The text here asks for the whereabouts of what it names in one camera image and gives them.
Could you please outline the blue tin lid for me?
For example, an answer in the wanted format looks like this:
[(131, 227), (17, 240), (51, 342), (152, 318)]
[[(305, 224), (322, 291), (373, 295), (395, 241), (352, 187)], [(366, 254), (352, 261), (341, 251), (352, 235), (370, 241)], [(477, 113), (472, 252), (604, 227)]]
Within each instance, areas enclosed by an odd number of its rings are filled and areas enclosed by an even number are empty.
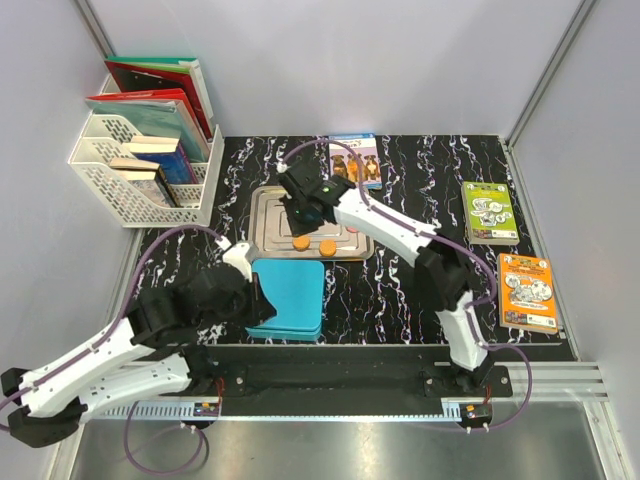
[(252, 264), (277, 315), (268, 329), (312, 330), (322, 327), (325, 267), (316, 260), (258, 259)]

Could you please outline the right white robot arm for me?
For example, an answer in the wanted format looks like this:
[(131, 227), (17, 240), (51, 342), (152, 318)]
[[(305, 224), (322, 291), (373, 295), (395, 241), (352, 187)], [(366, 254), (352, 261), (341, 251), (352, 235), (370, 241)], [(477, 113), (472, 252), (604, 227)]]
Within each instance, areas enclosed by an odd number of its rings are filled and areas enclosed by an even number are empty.
[(439, 319), (449, 345), (455, 387), (470, 397), (486, 389), (493, 361), (472, 305), (467, 253), (439, 236), (434, 226), (385, 206), (343, 177), (323, 179), (302, 160), (290, 165), (281, 162), (277, 172), (291, 232), (306, 235), (331, 223), (354, 228), (395, 252), (413, 268), (422, 304)]

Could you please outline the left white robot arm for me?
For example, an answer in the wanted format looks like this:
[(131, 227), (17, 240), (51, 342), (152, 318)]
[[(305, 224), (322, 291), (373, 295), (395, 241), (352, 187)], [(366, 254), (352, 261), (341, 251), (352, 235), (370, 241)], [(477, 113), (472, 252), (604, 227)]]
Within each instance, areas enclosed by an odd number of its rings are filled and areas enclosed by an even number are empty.
[(118, 406), (220, 389), (222, 370), (199, 344), (199, 332), (215, 323), (258, 326), (275, 316), (252, 269), (257, 256), (256, 246), (236, 243), (216, 266), (140, 293), (122, 318), (59, 359), (2, 373), (2, 392), (17, 406), (4, 431), (42, 448)]

